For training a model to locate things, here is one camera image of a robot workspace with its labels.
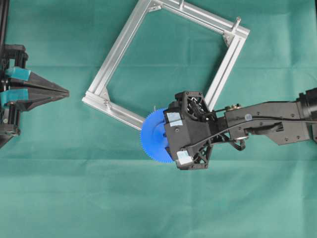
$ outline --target teal tape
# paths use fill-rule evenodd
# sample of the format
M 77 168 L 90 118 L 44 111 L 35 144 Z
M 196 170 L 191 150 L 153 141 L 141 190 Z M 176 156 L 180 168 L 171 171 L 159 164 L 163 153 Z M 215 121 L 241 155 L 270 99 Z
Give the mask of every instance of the teal tape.
M 27 88 L 12 89 L 0 93 L 1 106 L 3 107 L 8 102 L 29 100 Z
M 10 78 L 16 78 L 24 81 L 28 81 L 31 71 L 20 67 L 8 68 L 5 74 Z

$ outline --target blue plastic gear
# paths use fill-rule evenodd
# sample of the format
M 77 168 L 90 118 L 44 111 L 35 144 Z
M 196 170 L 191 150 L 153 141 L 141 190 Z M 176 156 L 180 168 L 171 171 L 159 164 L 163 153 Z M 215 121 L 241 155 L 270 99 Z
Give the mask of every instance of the blue plastic gear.
M 156 110 L 145 119 L 141 130 L 141 144 L 145 153 L 152 159 L 171 163 L 173 160 L 165 150 L 168 147 L 168 141 L 165 136 L 164 110 Z

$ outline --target gear teeth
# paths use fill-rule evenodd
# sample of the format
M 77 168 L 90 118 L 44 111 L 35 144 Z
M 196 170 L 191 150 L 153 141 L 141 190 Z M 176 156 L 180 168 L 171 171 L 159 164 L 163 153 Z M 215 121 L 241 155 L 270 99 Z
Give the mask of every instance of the gear teeth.
M 162 109 L 156 109 L 155 111 L 153 111 L 153 112 L 151 112 L 147 117 L 146 117 L 146 119 L 145 119 L 145 121 L 144 122 L 146 122 L 149 118 L 151 118 L 152 116 L 153 116 L 153 114 L 156 114 L 156 113 L 158 113 L 158 111 L 161 111 L 161 112 L 163 112 L 163 111 L 165 111 L 166 110 L 166 108 L 162 108 Z M 142 140 L 142 130 L 141 130 L 141 133 L 140 133 L 140 143 L 141 143 L 141 145 L 142 145 L 142 149 L 143 149 L 143 151 L 145 152 L 145 154 L 147 155 L 147 156 L 149 156 L 151 159 L 153 159 L 153 160 L 155 160 L 155 161 L 157 161 L 157 162 L 160 162 L 160 163 L 172 163 L 173 162 L 173 160 L 171 159 L 171 157 L 168 155 L 168 158 L 163 158 L 163 159 L 159 159 L 159 158 L 155 158 L 154 156 L 152 156 L 152 155 L 150 155 L 148 152 L 147 152 L 147 148 L 144 146 L 144 144 L 143 144 L 143 140 Z

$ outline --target aluminum frame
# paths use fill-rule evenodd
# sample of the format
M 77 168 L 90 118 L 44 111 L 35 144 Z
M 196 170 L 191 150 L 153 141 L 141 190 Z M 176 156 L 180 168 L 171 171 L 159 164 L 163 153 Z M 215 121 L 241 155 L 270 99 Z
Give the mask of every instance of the aluminum frame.
M 144 118 L 111 102 L 106 86 L 110 82 L 113 73 L 145 16 L 152 11 L 161 9 L 169 10 L 221 34 L 228 46 L 228 51 L 205 95 L 205 101 L 210 111 L 213 110 L 250 33 L 249 29 L 239 26 L 240 17 L 237 17 L 235 22 L 231 22 L 189 4 L 184 0 L 139 0 L 86 92 L 85 97 L 82 99 L 85 104 L 138 130 L 142 128 Z

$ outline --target black cable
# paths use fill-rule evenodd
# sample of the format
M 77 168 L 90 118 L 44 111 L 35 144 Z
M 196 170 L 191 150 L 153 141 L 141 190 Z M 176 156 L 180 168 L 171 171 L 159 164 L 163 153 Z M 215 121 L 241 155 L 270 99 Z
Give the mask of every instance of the black cable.
M 218 132 L 218 133 L 216 133 L 216 134 L 214 134 L 214 135 L 211 135 L 211 136 L 209 136 L 209 137 L 207 137 L 207 138 L 205 138 L 205 139 L 203 139 L 203 140 L 201 140 L 201 141 L 198 141 L 198 142 L 195 143 L 195 144 L 185 146 L 185 148 L 190 148 L 190 147 L 197 146 L 197 145 L 199 145 L 200 143 L 203 143 L 203 142 L 205 142 L 205 141 L 207 141 L 207 140 L 210 140 L 210 139 L 212 139 L 212 138 L 214 138 L 214 137 L 216 137 L 216 136 L 218 136 L 218 135 L 220 135 L 220 134 L 223 134 L 223 133 L 229 131 L 229 130 L 232 129 L 232 128 L 235 128 L 235 127 L 238 127 L 238 126 L 241 126 L 241 125 L 244 125 L 244 124 L 248 124 L 248 123 L 253 122 L 253 121 L 317 123 L 317 121 L 313 121 L 313 120 L 298 120 L 298 119 L 279 119 L 279 120 L 277 120 L 277 119 L 256 119 L 256 120 L 254 120 L 254 119 L 253 119 L 253 120 L 244 121 L 244 122 L 242 122 L 242 123 L 239 123 L 239 124 L 230 126 L 230 127 L 228 127 L 227 129 L 224 129 L 224 130 L 222 130 L 222 131 L 220 131 L 220 132 Z

